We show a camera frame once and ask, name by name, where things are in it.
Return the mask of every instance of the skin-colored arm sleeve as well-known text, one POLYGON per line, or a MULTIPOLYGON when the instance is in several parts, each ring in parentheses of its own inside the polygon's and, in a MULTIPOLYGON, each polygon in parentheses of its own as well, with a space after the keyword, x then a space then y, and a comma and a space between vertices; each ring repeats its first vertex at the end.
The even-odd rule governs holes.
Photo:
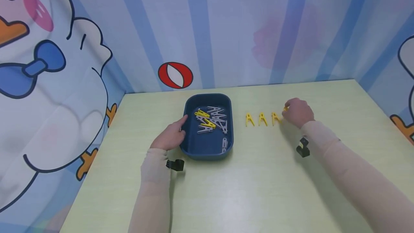
POLYGON ((376 233, 414 232, 414 204, 321 122, 302 127, 308 148, 376 233))
POLYGON ((171 170, 166 162, 165 150, 148 150, 141 166, 141 187, 128 233, 169 232, 171 170))

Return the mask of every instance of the gray clothespin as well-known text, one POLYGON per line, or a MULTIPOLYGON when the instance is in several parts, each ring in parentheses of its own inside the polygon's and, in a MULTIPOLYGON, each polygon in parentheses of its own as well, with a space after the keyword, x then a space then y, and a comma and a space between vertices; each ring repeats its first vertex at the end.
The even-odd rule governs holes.
POLYGON ((210 121, 211 121, 211 122, 213 122, 213 120, 214 120, 214 121, 216 121, 216 122, 225 122, 225 120, 220 119, 220 118, 217 118, 216 116, 214 116, 214 117, 210 118, 210 121))
POLYGON ((221 145, 221 153, 227 150, 227 138, 223 138, 223 143, 221 145))
POLYGON ((219 127, 220 129, 221 129, 221 124, 220 124, 220 122, 219 121, 217 121, 217 120, 215 120, 215 119, 213 119, 213 118, 211 118, 211 119, 209 119, 213 124, 215 124, 217 127, 219 127))
POLYGON ((205 117, 196 115, 195 118, 200 122, 205 123, 205 121, 203 120, 205 117))
POLYGON ((221 123, 221 129, 223 130, 224 135, 227 135, 227 121, 224 124, 221 123))
POLYGON ((212 118, 226 118, 227 115, 219 114, 219 115, 212 115, 212 118))
POLYGON ((207 127, 207 126, 204 126, 204 125, 198 125, 198 127, 201 128, 202 130, 199 130, 197 132, 197 134, 213 132, 213 128, 212 127, 207 127))
POLYGON ((219 110, 221 110, 220 107, 214 107, 214 106, 207 106, 207 108, 210 109, 210 110, 207 111, 207 113, 211 113, 212 111, 219 111, 219 110))
POLYGON ((213 111, 212 113, 210 113, 210 115, 222 115, 222 111, 224 111, 224 109, 220 109, 218 111, 213 111))

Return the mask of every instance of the wall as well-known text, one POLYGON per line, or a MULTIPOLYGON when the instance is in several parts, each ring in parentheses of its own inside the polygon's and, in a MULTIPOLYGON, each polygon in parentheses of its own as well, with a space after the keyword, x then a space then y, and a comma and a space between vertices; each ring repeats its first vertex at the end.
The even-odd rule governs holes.
POLYGON ((414 144, 412 35, 412 0, 0 0, 0 231, 60 229, 125 92, 356 78, 414 144))

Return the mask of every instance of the orange duck beak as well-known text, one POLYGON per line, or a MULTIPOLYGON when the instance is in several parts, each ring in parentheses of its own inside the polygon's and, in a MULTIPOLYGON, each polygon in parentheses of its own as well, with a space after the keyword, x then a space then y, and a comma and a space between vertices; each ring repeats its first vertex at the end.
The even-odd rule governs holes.
POLYGON ((0 16, 0 47, 8 45, 29 34, 27 24, 22 21, 8 23, 0 16))

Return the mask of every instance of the light green table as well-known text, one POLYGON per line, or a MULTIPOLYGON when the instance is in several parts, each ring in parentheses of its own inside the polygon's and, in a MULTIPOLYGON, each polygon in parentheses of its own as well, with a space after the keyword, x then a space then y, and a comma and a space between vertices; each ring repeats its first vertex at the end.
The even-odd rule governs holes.
POLYGON ((414 147, 354 80, 141 93, 123 98, 61 232, 127 232, 152 140, 190 96, 212 92, 232 101, 233 150, 217 162, 170 153, 185 160, 172 174, 172 233, 370 232, 314 157, 295 152, 299 132, 272 126, 271 112, 293 97, 414 201, 414 147), (257 125, 261 111, 269 127, 257 125))

